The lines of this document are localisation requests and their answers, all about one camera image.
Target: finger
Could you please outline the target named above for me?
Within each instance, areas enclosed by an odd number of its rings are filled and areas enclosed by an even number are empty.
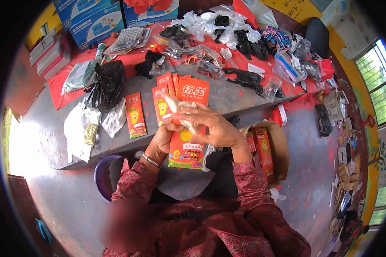
[[[193,123],[204,124],[206,126],[212,125],[212,120],[206,114],[175,114],[176,119],[190,121]]]
[[[212,145],[212,138],[210,135],[196,134],[190,138],[190,143],[208,143]]]
[[[189,113],[189,114],[206,114],[206,113],[208,113],[208,111],[200,109],[200,108],[190,108],[190,107],[182,106],[181,109],[184,110],[186,113]]]
[[[180,132],[185,129],[182,125],[179,124],[173,124],[173,123],[165,123],[162,124],[159,129],[161,129],[163,132],[172,132],[172,131],[177,131]]]
[[[205,104],[203,104],[203,103],[200,103],[200,102],[195,102],[200,108],[202,108],[203,110],[207,110],[207,111],[211,111],[211,109],[207,106],[207,105],[205,105]]]

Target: yellow wall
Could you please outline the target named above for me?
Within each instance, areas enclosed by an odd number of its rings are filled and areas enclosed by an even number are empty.
[[[37,39],[41,38],[42,35],[40,28],[46,22],[48,23],[49,30],[51,30],[54,26],[56,26],[57,31],[63,28],[62,22],[60,21],[58,14],[55,13],[53,15],[55,11],[56,9],[54,8],[54,4],[53,2],[51,2],[48,7],[46,7],[46,9],[41,13],[39,18],[37,18],[37,21],[34,23],[29,34],[27,35],[26,40],[24,41],[24,44],[26,45],[27,49],[30,49],[37,41]]]
[[[307,25],[310,18],[318,17],[321,18],[323,14],[311,3],[309,0],[293,0],[289,2],[288,0],[260,0],[265,5],[274,8],[286,15],[294,18],[296,21],[303,25]],[[364,114],[365,117],[368,115],[375,116],[375,112],[373,109],[373,105],[365,86],[365,83],[355,65],[353,60],[346,60],[343,54],[340,53],[342,48],[346,47],[346,44],[340,38],[340,36],[335,32],[334,28],[330,25],[328,26],[329,34],[330,34],[330,42],[329,48],[334,53],[335,57],[340,62],[340,65],[345,70],[345,73],[350,81],[350,84],[353,87],[356,98],[359,103],[359,108],[361,113]],[[366,140],[368,146],[368,160],[370,155],[370,149],[375,147],[375,149],[379,148],[379,144],[377,143],[379,136],[377,133],[377,125],[373,128],[365,127]],[[379,176],[379,167],[374,168],[373,165],[368,167],[368,185],[366,189],[366,198],[365,204],[363,207],[362,220],[364,224],[369,224],[371,219],[373,208],[376,202],[377,195],[377,181]],[[348,253],[348,256],[353,256],[354,249],[351,248]]]

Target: blue string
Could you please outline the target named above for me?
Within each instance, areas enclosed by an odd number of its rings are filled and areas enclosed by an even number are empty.
[[[276,50],[279,48],[290,49],[290,38],[281,29],[266,26],[266,29],[262,31],[262,35],[266,41],[271,41],[276,46]]]

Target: jacket sleeve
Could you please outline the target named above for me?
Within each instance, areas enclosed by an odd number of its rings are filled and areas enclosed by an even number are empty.
[[[112,201],[121,198],[133,198],[148,203],[156,180],[157,175],[139,162],[135,162],[130,169],[128,160],[124,159],[117,190],[112,195]]]
[[[244,218],[268,239],[275,256],[310,256],[308,241],[289,226],[270,198],[272,194],[267,188],[259,156],[256,154],[250,162],[233,162],[233,173]]]

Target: window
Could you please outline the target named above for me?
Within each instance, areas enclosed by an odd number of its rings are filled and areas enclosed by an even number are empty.
[[[382,40],[356,60],[375,108],[377,124],[386,124],[386,49]]]
[[[377,190],[375,208],[369,222],[370,226],[377,226],[383,223],[386,218],[386,187]]]

